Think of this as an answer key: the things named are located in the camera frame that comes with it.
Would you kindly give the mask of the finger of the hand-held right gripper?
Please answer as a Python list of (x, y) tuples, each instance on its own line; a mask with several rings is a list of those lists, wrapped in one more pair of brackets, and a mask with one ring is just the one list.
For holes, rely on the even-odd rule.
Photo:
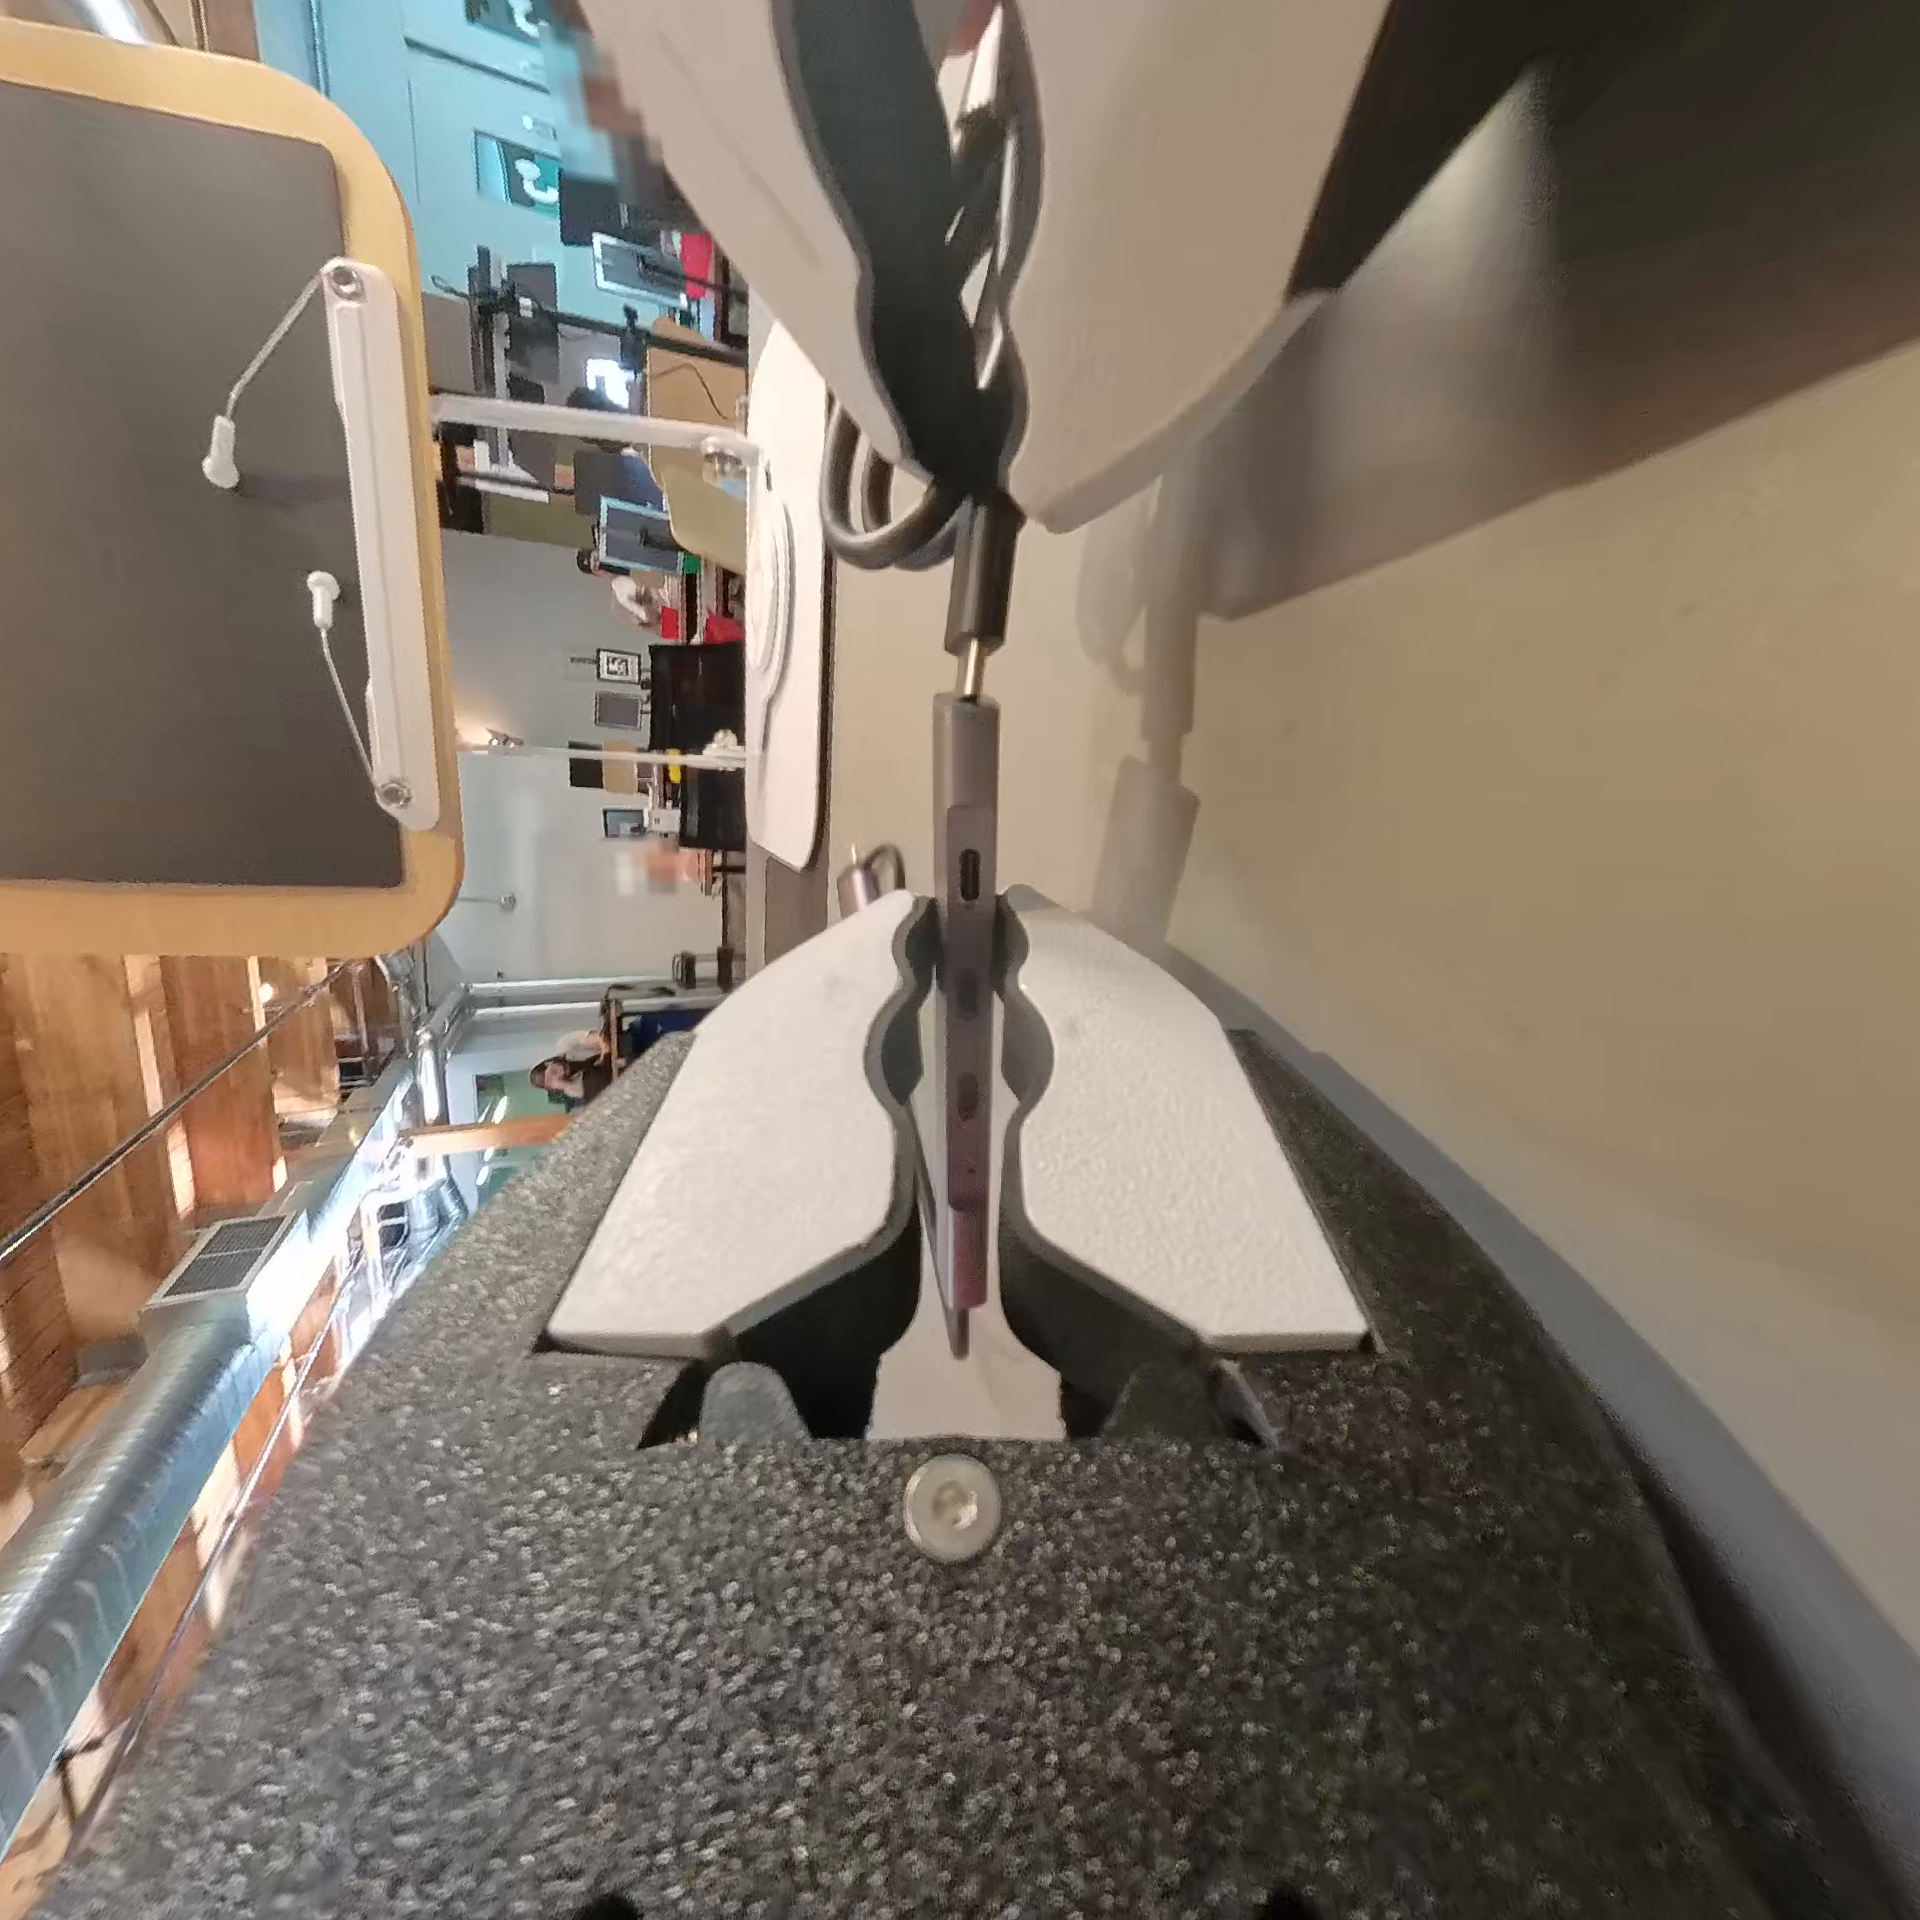
[(1037, 156), (1006, 295), (1006, 488), (1073, 531), (1206, 436), (1313, 299), (1291, 277), (1387, 3), (1014, 3)]
[(980, 318), (1001, 186), (965, 98), (1023, 120), (1016, 3), (577, 3), (590, 123), (656, 163), (879, 454), (1006, 492), (1023, 432), (1010, 325)]

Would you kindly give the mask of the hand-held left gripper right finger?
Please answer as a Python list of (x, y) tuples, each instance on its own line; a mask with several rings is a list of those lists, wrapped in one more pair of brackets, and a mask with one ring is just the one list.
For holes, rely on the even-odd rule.
[(1352, 1355), (1370, 1326), (1221, 1019), (1094, 921), (1000, 902), (1000, 1302), (1081, 1410), (1140, 1366)]

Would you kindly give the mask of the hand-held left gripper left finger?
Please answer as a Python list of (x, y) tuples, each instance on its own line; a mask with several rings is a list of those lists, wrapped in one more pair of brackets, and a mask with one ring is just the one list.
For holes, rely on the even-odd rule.
[(768, 1366), (861, 1439), (921, 1302), (921, 897), (889, 891), (693, 1032), (542, 1340)]

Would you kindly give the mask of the grey usb hub with cable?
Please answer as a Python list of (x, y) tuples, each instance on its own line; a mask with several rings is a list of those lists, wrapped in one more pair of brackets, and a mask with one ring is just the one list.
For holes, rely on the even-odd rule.
[(879, 1006), (861, 1039), (887, 1181), (879, 1251), (927, 1226), (948, 1352), (972, 1352), (989, 1256), (993, 1089), (993, 845), (1000, 708), (984, 693), (932, 703), (932, 891), (911, 893), (899, 845), (838, 883), (852, 925), (879, 950)]

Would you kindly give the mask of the beige chair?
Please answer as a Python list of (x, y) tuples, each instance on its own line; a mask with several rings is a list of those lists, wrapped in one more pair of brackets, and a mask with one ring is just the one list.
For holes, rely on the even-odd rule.
[(646, 466), (665, 496), (673, 540), (699, 564), (740, 576), (750, 542), (747, 459), (718, 448), (747, 418), (747, 371), (686, 349), (646, 349), (646, 415), (693, 432), (647, 444)]

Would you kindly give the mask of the black cabinet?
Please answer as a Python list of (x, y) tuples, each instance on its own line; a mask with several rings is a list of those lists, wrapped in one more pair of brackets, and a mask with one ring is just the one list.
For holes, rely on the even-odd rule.
[[(647, 647), (646, 748), (708, 756), (747, 743), (747, 646), (661, 641)], [(681, 842), (693, 849), (747, 849), (747, 776), (703, 768), (681, 776)]]

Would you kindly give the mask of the white stand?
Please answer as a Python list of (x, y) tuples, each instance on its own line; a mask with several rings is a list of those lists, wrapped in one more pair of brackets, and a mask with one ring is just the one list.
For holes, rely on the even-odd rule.
[[(353, 257), (322, 259), (233, 380), (208, 422), (203, 474), (220, 492), (239, 485), (239, 397), (309, 303), (322, 310), (330, 397), (344, 436), (353, 610), (365, 651), (361, 693), (348, 689), (330, 651), (343, 601), (338, 576), (326, 566), (305, 571), (303, 599), (371, 804), (405, 831), (431, 831), (443, 821), (443, 725), (428, 647), (422, 471), (406, 413), (406, 338), (393, 277)], [(673, 418), (616, 418), (485, 397), (435, 397), (431, 418), (639, 448), (693, 437)], [(786, 485), (797, 474), (782, 471), (777, 454), (740, 432), (718, 436), (718, 448), (740, 454), (750, 480), (747, 738), (683, 764), (740, 774), (750, 839), (782, 862), (803, 865), (823, 809), (823, 553), (817, 520), (800, 518), (803, 496)]]

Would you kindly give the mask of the wooden rimmed black board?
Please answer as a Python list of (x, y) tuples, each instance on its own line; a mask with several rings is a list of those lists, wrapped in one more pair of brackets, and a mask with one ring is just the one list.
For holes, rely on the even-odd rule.
[[(365, 785), (344, 436), (309, 303), (393, 277), (420, 459), (443, 821)], [(3, 950), (371, 956), (463, 886), (439, 450), (406, 205), (348, 117), (261, 60), (3, 18)]]

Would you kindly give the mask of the silver ventilation duct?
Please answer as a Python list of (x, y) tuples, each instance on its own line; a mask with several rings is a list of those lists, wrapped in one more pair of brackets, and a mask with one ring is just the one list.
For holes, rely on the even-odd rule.
[(102, 1760), (88, 1835), (207, 1641), (300, 1401), (466, 1224), (454, 1181), (371, 1190), (353, 1212), (207, 1226), (139, 1312), (146, 1355), (3, 1546), (3, 1846)]

